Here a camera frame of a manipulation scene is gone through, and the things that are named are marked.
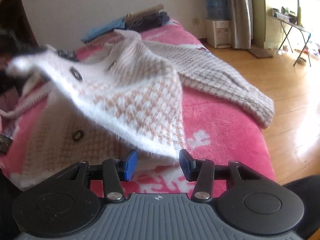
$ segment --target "knit sweater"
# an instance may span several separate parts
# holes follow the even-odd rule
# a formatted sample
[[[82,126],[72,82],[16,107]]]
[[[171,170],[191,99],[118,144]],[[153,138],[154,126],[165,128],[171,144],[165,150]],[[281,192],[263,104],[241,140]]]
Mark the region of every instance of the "knit sweater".
[[[270,124],[272,100],[212,54],[142,42],[133,31],[116,32],[122,40],[106,45],[86,63],[68,61],[49,50],[11,61],[9,73],[36,69],[54,84],[45,87],[47,106],[28,143],[21,174],[24,186],[75,161],[99,164],[122,157],[129,148],[138,148],[140,158],[153,157],[159,164],[177,163],[184,148],[181,82],[238,104],[263,128]],[[32,100],[26,100],[20,108],[31,105]],[[74,140],[79,130],[81,139]]]

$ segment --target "bed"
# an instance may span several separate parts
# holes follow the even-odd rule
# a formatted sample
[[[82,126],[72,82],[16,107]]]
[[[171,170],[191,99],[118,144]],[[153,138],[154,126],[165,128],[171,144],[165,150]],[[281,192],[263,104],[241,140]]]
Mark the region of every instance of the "bed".
[[[187,46],[209,51],[197,38],[185,31],[175,20],[161,28],[141,33],[143,40]],[[77,50],[79,60],[100,51],[103,38]],[[3,173],[19,188],[20,172],[24,165],[28,138],[33,125],[46,105],[46,100],[25,112],[17,121],[13,134],[13,143],[5,156],[0,157]],[[268,149],[262,132],[255,120],[238,106],[199,91],[183,88],[183,125],[187,149],[194,158],[206,158],[216,164],[227,165],[237,160],[274,180]],[[178,193],[191,194],[194,183],[187,182],[179,167],[157,166],[148,172],[137,171],[131,181],[124,182],[125,192],[142,193]],[[226,189],[223,181],[218,181],[214,196]],[[102,196],[102,182],[94,181],[91,190]]]

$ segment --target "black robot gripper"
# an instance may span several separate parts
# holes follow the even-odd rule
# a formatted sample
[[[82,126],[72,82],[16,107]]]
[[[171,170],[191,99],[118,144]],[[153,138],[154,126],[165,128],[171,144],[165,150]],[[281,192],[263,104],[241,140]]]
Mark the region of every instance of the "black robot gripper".
[[[292,230],[303,216],[300,198],[244,164],[196,160],[183,149],[179,161],[191,199],[179,194],[137,194],[126,198],[138,154],[102,165],[80,161],[20,194],[12,213],[17,239],[300,239]],[[103,180],[104,198],[90,188]],[[227,190],[213,198],[214,180]]]

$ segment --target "gray curtain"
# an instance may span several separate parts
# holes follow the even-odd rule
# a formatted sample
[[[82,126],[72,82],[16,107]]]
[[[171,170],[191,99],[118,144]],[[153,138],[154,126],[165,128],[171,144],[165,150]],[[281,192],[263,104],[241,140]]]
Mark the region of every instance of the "gray curtain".
[[[231,45],[235,49],[250,49],[251,26],[248,0],[229,0],[231,10]]]

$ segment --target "black pants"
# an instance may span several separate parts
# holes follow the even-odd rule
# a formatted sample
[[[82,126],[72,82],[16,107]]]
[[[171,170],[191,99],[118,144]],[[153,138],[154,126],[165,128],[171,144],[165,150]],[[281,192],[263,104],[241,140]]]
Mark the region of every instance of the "black pants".
[[[310,176],[284,185],[297,194],[305,208],[296,233],[308,239],[320,227],[320,175]],[[11,240],[20,233],[12,216],[13,200],[21,193],[0,173],[0,240]]]

